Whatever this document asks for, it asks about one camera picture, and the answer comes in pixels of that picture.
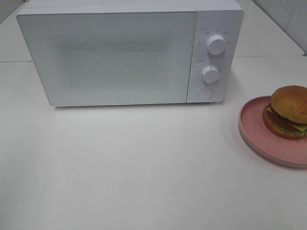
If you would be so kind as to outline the white microwave oven body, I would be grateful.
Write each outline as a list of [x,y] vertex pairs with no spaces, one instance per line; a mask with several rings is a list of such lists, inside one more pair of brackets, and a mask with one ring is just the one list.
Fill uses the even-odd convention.
[[[159,12],[196,13],[188,92],[184,103],[222,101],[244,17],[243,9],[234,0],[32,0],[16,18],[18,15]],[[207,39],[216,34],[225,38],[226,47],[223,53],[211,55],[207,50]],[[216,66],[219,70],[220,76],[215,83],[208,84],[202,79],[201,71],[207,66]],[[198,93],[203,88],[212,89],[211,99],[203,101],[199,98]]]

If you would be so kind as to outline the pink round plate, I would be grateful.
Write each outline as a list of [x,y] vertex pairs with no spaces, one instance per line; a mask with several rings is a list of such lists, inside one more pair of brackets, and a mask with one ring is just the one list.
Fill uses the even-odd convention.
[[274,163],[305,169],[307,139],[286,139],[272,133],[262,119],[262,110],[269,102],[270,96],[260,96],[242,106],[238,118],[242,139],[254,152]]

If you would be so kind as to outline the burger with lettuce and cheese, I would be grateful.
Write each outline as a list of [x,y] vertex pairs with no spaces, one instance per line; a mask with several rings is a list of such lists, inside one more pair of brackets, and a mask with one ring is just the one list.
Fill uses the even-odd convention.
[[307,137],[307,88],[290,85],[277,89],[262,110],[265,126],[287,139]]

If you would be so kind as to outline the round white door button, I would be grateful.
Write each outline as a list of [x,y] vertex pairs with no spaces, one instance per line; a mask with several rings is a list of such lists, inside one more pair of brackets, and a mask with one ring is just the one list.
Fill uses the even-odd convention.
[[199,91],[198,96],[201,100],[207,101],[212,98],[213,91],[210,88],[203,88]]

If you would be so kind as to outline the upper white power knob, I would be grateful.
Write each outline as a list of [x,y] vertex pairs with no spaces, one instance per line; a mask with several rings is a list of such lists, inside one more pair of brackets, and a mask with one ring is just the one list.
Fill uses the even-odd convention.
[[219,55],[224,52],[226,40],[220,34],[214,34],[207,39],[207,50],[211,55]]

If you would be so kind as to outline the white microwave door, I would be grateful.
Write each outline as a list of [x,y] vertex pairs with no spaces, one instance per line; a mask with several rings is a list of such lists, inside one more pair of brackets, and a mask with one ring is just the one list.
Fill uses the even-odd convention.
[[195,12],[17,19],[52,106],[187,99]]

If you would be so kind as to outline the white timer knob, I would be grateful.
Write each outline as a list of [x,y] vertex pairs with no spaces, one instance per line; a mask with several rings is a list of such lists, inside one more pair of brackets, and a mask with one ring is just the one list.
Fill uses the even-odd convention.
[[201,71],[201,75],[205,83],[211,84],[218,81],[220,73],[216,66],[207,66]]

